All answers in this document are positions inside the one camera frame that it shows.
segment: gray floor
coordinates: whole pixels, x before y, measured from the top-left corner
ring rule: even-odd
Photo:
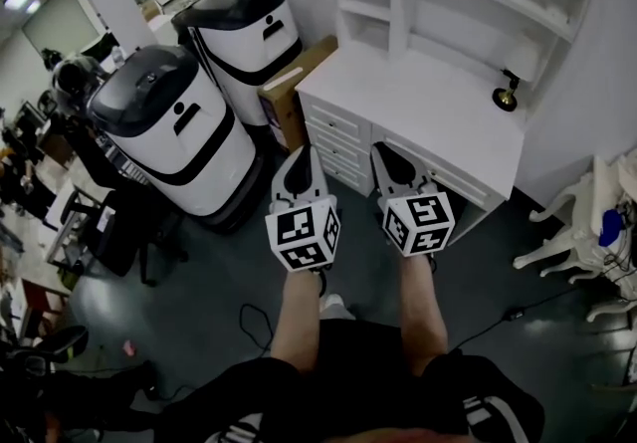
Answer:
[[[339,183],[331,181],[330,186],[343,210],[336,262],[328,272],[330,290],[342,294],[360,318],[397,325],[394,250],[378,230],[374,204]],[[159,281],[154,289],[139,282],[136,267],[123,279],[100,271],[82,278],[72,296],[73,319],[89,327],[90,347],[101,350],[102,363],[117,367],[153,360],[167,396],[181,384],[201,385],[228,366],[255,357],[259,351],[239,330],[240,307],[261,307],[274,325],[285,276],[268,245],[263,219],[267,202],[231,236],[184,221],[178,239],[190,261],[168,261],[152,251],[149,271]],[[496,321],[509,307],[568,288],[567,273],[541,279],[537,265],[512,268],[515,255],[537,247],[556,230],[556,222],[531,224],[529,210],[527,199],[516,193],[437,256],[436,290],[451,345]],[[601,296],[592,286],[532,309],[523,319],[463,347],[490,358],[542,403],[546,443],[601,441],[597,437],[616,427],[632,400],[590,389],[590,383],[621,383],[628,353],[616,351],[635,343],[625,317],[599,318],[593,325],[584,321],[590,304]],[[246,325],[267,339],[258,316],[248,317]],[[137,348],[136,358],[121,350],[127,339]],[[137,401],[144,407],[141,397]],[[92,438],[87,433],[76,441]],[[106,441],[151,441],[151,435],[111,433]]]

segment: pink object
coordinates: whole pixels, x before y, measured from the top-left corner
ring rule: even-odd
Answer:
[[[125,352],[127,356],[135,356],[137,349],[135,349],[135,346],[132,345],[130,340],[127,340],[123,343],[123,352]]]

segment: desk drawer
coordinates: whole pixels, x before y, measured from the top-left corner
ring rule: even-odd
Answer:
[[[338,160],[334,160],[332,157],[327,156],[322,152],[318,152],[320,156],[320,164],[322,169],[332,177],[338,179],[338,181],[346,184],[350,188],[353,188],[358,193],[361,193],[367,197],[373,188],[371,186],[371,177],[366,176],[362,172],[352,170],[351,167],[345,166]]]
[[[318,126],[314,126],[309,122],[307,122],[306,125],[308,128],[308,135],[310,136],[310,142],[321,153],[326,154],[326,156],[333,156],[345,164],[351,165],[352,168],[362,172],[363,174],[369,175],[371,172],[371,163],[368,153],[353,147],[347,142],[339,139],[337,136],[322,130]]]
[[[301,105],[306,122],[323,126],[340,139],[369,151],[371,141],[369,121],[303,93],[301,93]]]
[[[412,144],[403,137],[386,131],[380,126],[375,126],[372,139],[374,142],[383,141],[389,145],[403,148],[407,152],[417,156],[425,164],[429,175],[434,181],[462,195],[480,208],[490,211],[498,205],[496,198],[487,188],[484,188],[463,172],[447,165],[443,160]]]

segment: office chair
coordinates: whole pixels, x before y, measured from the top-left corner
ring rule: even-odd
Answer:
[[[178,247],[170,246],[160,229],[160,224],[169,213],[176,213],[179,219],[183,213],[151,186],[121,175],[106,159],[82,123],[68,123],[64,136],[93,181],[104,188],[111,188],[111,192],[98,206],[79,202],[80,192],[75,190],[62,212],[62,222],[67,222],[72,211],[87,215],[79,234],[80,240],[94,257],[113,273],[123,277],[139,251],[141,281],[148,286],[155,285],[146,275],[149,243],[186,262],[188,254]]]

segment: black robot lid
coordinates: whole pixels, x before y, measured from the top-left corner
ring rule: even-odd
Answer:
[[[236,31],[258,22],[286,0],[198,0],[175,15],[176,27]]]
[[[95,92],[89,118],[113,135],[141,135],[178,101],[198,70],[196,58],[182,47],[144,47]]]

